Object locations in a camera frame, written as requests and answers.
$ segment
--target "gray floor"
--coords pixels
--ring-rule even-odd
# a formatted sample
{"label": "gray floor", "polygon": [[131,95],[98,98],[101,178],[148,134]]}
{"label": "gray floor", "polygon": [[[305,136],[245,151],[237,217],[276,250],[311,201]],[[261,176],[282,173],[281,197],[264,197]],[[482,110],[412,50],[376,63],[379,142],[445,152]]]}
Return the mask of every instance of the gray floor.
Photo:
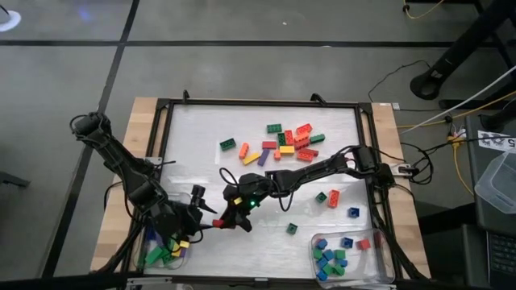
{"label": "gray floor", "polygon": [[[118,40],[129,0],[2,3],[22,15],[5,39]],[[342,40],[453,41],[476,18],[472,6],[443,5],[419,21],[408,20],[398,0],[286,0],[225,2],[142,1],[129,40]],[[414,14],[428,5],[413,5]],[[116,47],[0,46],[0,170],[32,181],[25,190],[0,186],[0,280],[40,274],[51,244],[81,144],[69,133],[76,114],[96,110]],[[317,92],[328,101],[367,102],[367,92],[402,64],[436,61],[441,48],[125,48],[106,113],[122,139],[134,97],[192,97],[306,100]],[[437,108],[412,95],[408,83],[425,70],[406,68],[372,94],[375,102],[402,108]],[[491,49],[475,52],[447,81],[441,97],[464,98],[506,70]],[[397,112],[399,124],[433,113]],[[433,126],[402,136],[430,147],[447,128]],[[408,160],[418,155],[404,150]],[[469,180],[466,148],[460,166]],[[472,200],[456,178],[451,148],[433,155],[439,171],[428,186],[413,185],[418,214]],[[84,274],[102,221],[102,194],[112,174],[94,155],[81,190],[56,274]]]}

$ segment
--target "lego brick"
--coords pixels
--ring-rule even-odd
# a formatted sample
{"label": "lego brick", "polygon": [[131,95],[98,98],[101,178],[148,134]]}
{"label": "lego brick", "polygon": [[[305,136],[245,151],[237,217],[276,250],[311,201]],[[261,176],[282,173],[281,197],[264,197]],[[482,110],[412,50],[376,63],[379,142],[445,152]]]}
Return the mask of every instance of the lego brick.
{"label": "lego brick", "polygon": [[307,153],[307,154],[311,154],[313,155],[314,157],[317,157],[319,155],[319,151],[317,150],[312,150],[312,149],[308,149],[308,148],[302,148],[300,150],[300,152],[303,152],[303,153]]}
{"label": "lego brick", "polygon": [[289,226],[287,226],[287,233],[289,234],[296,234],[297,230],[298,226],[294,225],[293,223],[289,223]]}
{"label": "lego brick", "polygon": [[280,149],[276,149],[276,150],[274,151],[274,159],[275,159],[275,160],[280,160],[280,159],[281,159]]}
{"label": "lego brick", "polygon": [[346,249],[351,249],[353,248],[353,240],[350,238],[343,238],[340,241],[340,246]]}
{"label": "lego brick", "polygon": [[242,143],[242,147],[240,148],[239,158],[244,159],[245,156],[248,154],[249,151],[249,144],[248,143]]}
{"label": "lego brick", "polygon": [[347,215],[350,217],[350,218],[357,218],[360,216],[360,209],[357,209],[357,208],[349,208],[347,210]]}
{"label": "lego brick", "polygon": [[326,250],[322,253],[322,256],[329,261],[329,260],[333,259],[333,251]]}
{"label": "lego brick", "polygon": [[257,160],[258,158],[260,158],[260,153],[258,153],[258,152],[252,153],[251,155],[249,155],[248,157],[246,157],[242,160],[243,165],[248,165],[249,163]]}
{"label": "lego brick", "polygon": [[319,281],[326,281],[328,280],[328,275],[326,275],[324,271],[319,271],[317,273],[317,279],[319,279]]}
{"label": "lego brick", "polygon": [[339,206],[339,194],[340,194],[340,191],[338,191],[338,190],[334,190],[334,189],[330,190],[330,199],[328,199],[328,206],[331,207],[332,209]]}
{"label": "lego brick", "polygon": [[261,143],[261,148],[262,149],[276,149],[277,148],[276,141],[264,141]]}
{"label": "lego brick", "polygon": [[293,138],[293,141],[296,143],[302,140],[308,140],[308,137],[310,137],[310,134],[308,133],[299,134]]}
{"label": "lego brick", "polygon": [[258,159],[258,165],[260,166],[264,166],[265,164],[265,161],[267,160],[267,156],[268,156],[268,153],[270,152],[269,149],[264,149],[262,152],[261,152],[261,156],[260,158]]}
{"label": "lego brick", "polygon": [[296,133],[303,134],[303,133],[310,133],[312,131],[312,126],[307,123],[303,126],[300,126],[296,129]]}
{"label": "lego brick", "polygon": [[321,238],[320,240],[317,241],[315,246],[321,250],[324,250],[324,248],[326,247],[327,244],[328,244],[327,240],[325,238]]}
{"label": "lego brick", "polygon": [[278,133],[281,132],[281,124],[267,125],[267,133]]}
{"label": "lego brick", "polygon": [[344,276],[344,272],[345,272],[345,271],[346,271],[346,270],[345,270],[342,266],[340,266],[339,264],[336,264],[336,265],[333,267],[333,272],[334,272],[335,274],[337,274],[338,276]]}
{"label": "lego brick", "polygon": [[315,197],[315,200],[318,202],[318,203],[323,203],[323,201],[325,201],[328,197],[326,196],[326,194],[324,193],[319,193],[316,197]]}
{"label": "lego brick", "polygon": [[321,249],[315,247],[312,252],[314,253],[314,259],[321,259],[323,257],[323,251],[321,251]]}
{"label": "lego brick", "polygon": [[324,136],[324,134],[312,136],[312,137],[310,137],[310,144],[322,142],[322,141],[324,141],[325,138],[326,137]]}
{"label": "lego brick", "polygon": [[293,145],[293,134],[292,130],[285,130],[285,142],[287,146]]}
{"label": "lego brick", "polygon": [[223,151],[226,151],[226,150],[229,150],[229,149],[232,149],[233,147],[236,147],[236,143],[235,143],[235,140],[233,138],[231,139],[228,139],[226,141],[222,141],[220,143],[220,148],[223,150]]}
{"label": "lego brick", "polygon": [[333,255],[336,259],[346,259],[346,251],[345,250],[335,250],[333,251]]}
{"label": "lego brick", "polygon": [[280,146],[280,153],[282,155],[292,155],[294,152],[293,146]]}
{"label": "lego brick", "polygon": [[367,250],[368,248],[371,247],[371,243],[369,242],[368,239],[363,239],[361,241],[356,242],[356,247],[358,247],[362,251]]}
{"label": "lego brick", "polygon": [[286,146],[287,140],[285,139],[285,133],[278,133],[277,134],[277,144],[279,146]]}
{"label": "lego brick", "polygon": [[306,161],[306,162],[312,162],[314,160],[314,156],[302,152],[298,152],[298,160]]}

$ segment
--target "white cable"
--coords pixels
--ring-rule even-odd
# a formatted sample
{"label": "white cable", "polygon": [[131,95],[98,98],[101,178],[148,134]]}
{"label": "white cable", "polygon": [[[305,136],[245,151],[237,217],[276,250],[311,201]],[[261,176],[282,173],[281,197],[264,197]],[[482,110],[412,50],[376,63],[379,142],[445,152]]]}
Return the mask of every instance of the white cable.
{"label": "white cable", "polygon": [[426,123],[428,123],[429,121],[432,121],[432,120],[435,120],[445,114],[448,114],[448,112],[451,112],[453,110],[455,110],[456,108],[462,106],[463,104],[471,101],[472,99],[474,99],[475,97],[478,97],[480,96],[481,94],[483,94],[486,90],[488,89],[491,89],[492,86],[494,86],[495,84],[497,84],[501,79],[503,79],[504,77],[506,77],[508,74],[510,74],[512,71],[514,71],[516,69],[516,65],[511,68],[510,70],[508,70],[506,73],[502,74],[498,79],[496,79],[494,82],[492,82],[490,85],[486,86],[485,88],[483,88],[481,91],[479,91],[478,93],[475,93],[474,95],[472,95],[470,98],[468,98],[467,100],[464,100],[463,102],[461,102],[459,105],[457,106],[454,106],[453,108],[451,109],[448,109],[448,110],[445,110],[444,112],[440,113],[440,114],[436,114],[434,117],[432,118],[429,118],[428,120],[426,120],[425,122],[421,122],[419,123],[418,125],[416,126],[413,126],[412,128],[410,128],[409,130],[404,130],[401,134],[405,134],[406,132],[410,132],[412,131],[413,129],[415,128],[418,128],[420,127],[421,125],[425,125]]}

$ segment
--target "wooden table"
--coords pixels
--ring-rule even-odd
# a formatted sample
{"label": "wooden table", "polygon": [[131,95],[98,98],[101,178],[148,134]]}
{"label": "wooden table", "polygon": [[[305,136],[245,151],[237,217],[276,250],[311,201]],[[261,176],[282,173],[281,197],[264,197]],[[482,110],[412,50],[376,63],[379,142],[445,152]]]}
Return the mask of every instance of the wooden table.
{"label": "wooden table", "polygon": [[[157,100],[155,97],[137,97],[135,99],[123,145],[136,157],[145,157]],[[374,103],[372,109],[380,150],[392,156],[403,157],[391,105]],[[160,122],[158,126],[155,150],[153,150],[154,157],[157,157],[159,151],[157,148],[160,147],[163,128],[164,121]],[[364,131],[366,132],[366,143],[369,143],[367,128],[364,128]],[[384,155],[381,158],[382,162],[385,163],[395,164],[399,162]],[[119,181],[119,178],[115,177],[114,182],[117,181]],[[398,177],[396,182],[408,189],[410,188],[407,179]],[[127,236],[131,219],[127,216],[123,201],[122,188],[111,189],[91,263],[91,270],[102,267]],[[430,277],[412,196],[400,188],[392,188],[389,190],[389,202],[397,242],[418,270],[425,276]]]}

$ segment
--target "clear plastic bin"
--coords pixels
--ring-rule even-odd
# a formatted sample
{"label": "clear plastic bin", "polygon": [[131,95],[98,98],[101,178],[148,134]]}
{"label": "clear plastic bin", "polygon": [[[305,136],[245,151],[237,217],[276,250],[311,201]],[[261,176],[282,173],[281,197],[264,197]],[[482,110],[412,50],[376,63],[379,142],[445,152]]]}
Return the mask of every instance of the clear plastic bin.
{"label": "clear plastic bin", "polygon": [[[328,242],[325,250],[345,250],[347,266],[342,276],[329,275],[326,281],[317,278],[319,267],[317,260],[313,257],[313,249],[320,238],[325,238]],[[341,240],[350,238],[353,240],[353,248],[346,249],[341,247]],[[358,249],[356,242],[368,239],[371,247],[367,250]],[[322,288],[351,287],[351,286],[372,286],[380,284],[391,284],[394,281],[393,259],[389,245],[385,241],[384,234],[377,229],[357,230],[350,232],[339,232],[331,234],[316,234],[310,241],[310,260],[314,269],[315,280]]]}
{"label": "clear plastic bin", "polygon": [[503,213],[516,213],[516,150],[491,160],[475,192]]}

